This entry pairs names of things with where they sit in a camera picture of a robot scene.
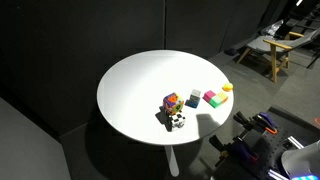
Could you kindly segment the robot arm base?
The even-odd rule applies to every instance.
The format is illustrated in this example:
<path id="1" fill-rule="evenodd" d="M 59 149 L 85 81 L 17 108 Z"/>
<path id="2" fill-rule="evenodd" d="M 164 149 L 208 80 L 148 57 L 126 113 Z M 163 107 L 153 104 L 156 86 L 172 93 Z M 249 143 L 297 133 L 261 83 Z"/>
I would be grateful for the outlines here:
<path id="1" fill-rule="evenodd" d="M 290 180 L 320 180 L 320 141 L 285 151 L 281 163 Z"/>

